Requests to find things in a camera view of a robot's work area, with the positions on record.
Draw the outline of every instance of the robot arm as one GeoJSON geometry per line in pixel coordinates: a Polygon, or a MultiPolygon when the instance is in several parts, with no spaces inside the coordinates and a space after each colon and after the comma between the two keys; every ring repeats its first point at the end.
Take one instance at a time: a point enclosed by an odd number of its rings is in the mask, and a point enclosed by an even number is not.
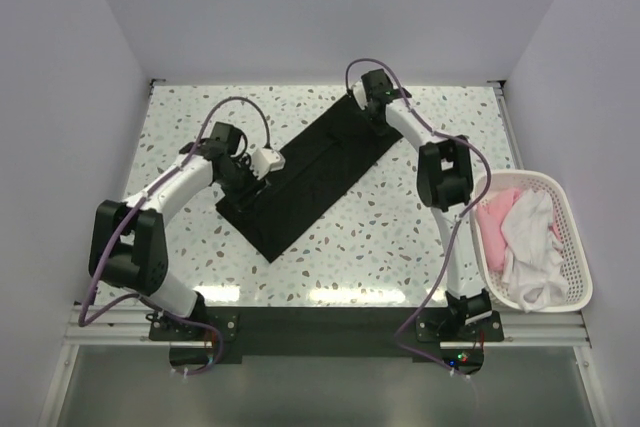
{"type": "Polygon", "coordinates": [[[89,272],[92,275],[95,272],[116,226],[144,198],[146,202],[123,231],[124,235],[134,234],[133,243],[117,240],[102,280],[114,287],[138,292],[179,317],[205,320],[202,295],[169,270],[165,228],[195,194],[214,182],[220,184],[230,201],[242,210],[266,187],[265,176],[284,167],[284,158],[269,148],[258,149],[252,156],[233,155],[243,137],[240,129],[216,123],[211,136],[200,141],[188,163],[184,164],[184,160],[193,143],[180,150],[169,167],[177,173],[159,187],[151,188],[160,184],[165,174],[123,202],[103,202],[96,212],[89,272]]]}
{"type": "MultiPolygon", "coordinates": [[[[454,224],[470,202],[473,175],[468,148],[431,133],[407,108],[383,70],[362,76],[353,96],[379,129],[396,129],[418,153],[417,188],[438,225],[442,246],[449,245],[454,224]]],[[[490,317],[491,302],[478,265],[468,222],[452,246],[447,268],[447,301],[458,326],[490,317]]]]}

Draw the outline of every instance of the black cloth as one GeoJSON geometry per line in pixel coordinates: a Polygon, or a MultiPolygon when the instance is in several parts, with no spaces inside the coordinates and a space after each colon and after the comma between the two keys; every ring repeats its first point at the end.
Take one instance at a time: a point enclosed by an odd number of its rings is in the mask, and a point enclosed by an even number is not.
{"type": "Polygon", "coordinates": [[[216,208],[273,262],[400,138],[391,128],[376,134],[345,95],[281,149],[284,169],[268,174],[249,209],[238,212],[224,198],[216,208]]]}

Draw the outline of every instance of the plastic basket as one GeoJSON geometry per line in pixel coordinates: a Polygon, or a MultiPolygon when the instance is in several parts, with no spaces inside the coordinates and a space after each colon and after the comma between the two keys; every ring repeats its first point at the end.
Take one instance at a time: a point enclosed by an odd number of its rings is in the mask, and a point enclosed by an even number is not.
{"type": "MultiPolygon", "coordinates": [[[[564,250],[562,251],[564,262],[561,272],[564,278],[567,279],[567,282],[569,282],[569,292],[567,293],[564,304],[545,307],[537,312],[559,313],[573,312],[582,309],[589,303],[589,300],[591,300],[593,283],[591,281],[587,259],[582,249],[582,242],[580,242],[580,235],[578,234],[575,220],[571,214],[569,201],[560,184],[547,175],[527,170],[494,170],[491,172],[491,176],[491,188],[487,196],[482,200],[483,204],[491,200],[499,191],[511,187],[517,187],[523,190],[544,190],[551,195],[551,199],[553,200],[555,220],[562,243],[564,244],[564,250]]],[[[486,175],[478,179],[474,189],[474,197],[482,192],[486,182],[486,175]]],[[[472,212],[471,217],[471,231],[480,274],[484,278],[489,292],[499,304],[522,310],[517,303],[509,298],[507,286],[502,283],[502,274],[492,272],[488,269],[482,244],[482,234],[480,233],[480,227],[475,218],[475,212],[472,212]]]]}

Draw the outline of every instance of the speckled table surface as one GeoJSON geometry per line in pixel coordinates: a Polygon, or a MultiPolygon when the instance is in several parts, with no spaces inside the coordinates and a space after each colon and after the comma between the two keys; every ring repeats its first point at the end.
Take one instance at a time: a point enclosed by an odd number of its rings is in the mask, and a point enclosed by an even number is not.
{"type": "MultiPolygon", "coordinates": [[[[416,109],[434,125],[467,135],[492,168],[512,167],[492,88],[407,88],[416,109]]],[[[272,145],[279,148],[343,93],[343,86],[317,85],[156,87],[127,195],[173,162],[178,149],[194,139],[210,108],[224,97],[243,95],[257,102],[269,117],[272,145]]],[[[228,104],[214,120],[241,127],[251,148],[264,143],[260,118],[247,105],[228,104]]],[[[482,166],[472,159],[478,175],[482,166]]],[[[219,188],[206,189],[167,227],[170,268],[211,305],[418,305],[441,268],[443,253],[435,221],[418,199],[416,163],[409,143],[398,142],[272,264],[218,215],[219,188]]],[[[101,283],[96,304],[120,293],[101,283]]],[[[443,302],[440,287],[430,305],[443,302]]]]}

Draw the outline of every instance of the black mounting bracket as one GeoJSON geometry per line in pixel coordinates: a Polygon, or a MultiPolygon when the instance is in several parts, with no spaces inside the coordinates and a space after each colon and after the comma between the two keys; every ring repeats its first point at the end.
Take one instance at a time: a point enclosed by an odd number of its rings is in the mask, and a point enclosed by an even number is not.
{"type": "MultiPolygon", "coordinates": [[[[293,357],[404,357],[425,359],[398,347],[393,333],[415,311],[407,307],[207,307],[208,322],[218,329],[225,347],[221,363],[239,364],[244,356],[293,357]]],[[[504,340],[500,315],[444,335],[442,322],[448,307],[425,309],[399,341],[439,359],[464,355],[469,349],[441,349],[441,342],[473,342],[483,332],[484,342],[504,340]]],[[[148,314],[149,340],[204,342],[201,329],[184,327],[157,313],[148,314]]],[[[478,353],[474,352],[477,361],[478,353]]],[[[204,343],[170,347],[172,365],[202,365],[204,343]]]]}
{"type": "MultiPolygon", "coordinates": [[[[467,140],[463,135],[458,137],[467,140]]],[[[468,204],[473,191],[469,148],[451,139],[420,147],[417,186],[420,200],[427,207],[447,212],[454,205],[468,204]],[[443,162],[452,165],[443,169],[443,162]]]]}
{"type": "MultiPolygon", "coordinates": [[[[96,210],[89,254],[89,273],[94,274],[116,226],[129,213],[124,202],[105,200],[96,210]]],[[[137,213],[123,234],[135,232],[133,245],[116,241],[102,273],[102,280],[113,287],[128,288],[143,295],[153,294],[164,281],[169,265],[162,214],[155,210],[137,213]]]]}
{"type": "MultiPolygon", "coordinates": [[[[393,82],[384,71],[384,69],[376,69],[367,72],[361,77],[362,88],[367,97],[367,107],[365,114],[371,122],[374,131],[379,135],[383,135],[393,130],[386,120],[386,107],[394,100],[402,97],[399,88],[394,87],[393,82]]],[[[411,98],[411,94],[403,87],[402,91],[407,98],[411,98]]]]}
{"type": "MultiPolygon", "coordinates": [[[[213,177],[225,194],[225,198],[238,212],[243,212],[255,202],[257,196],[267,187],[265,180],[256,179],[251,171],[251,158],[248,154],[234,155],[246,136],[242,130],[231,124],[216,122],[211,135],[200,139],[196,154],[211,162],[213,177]]],[[[180,149],[186,154],[193,147],[189,142],[180,149]]]]}

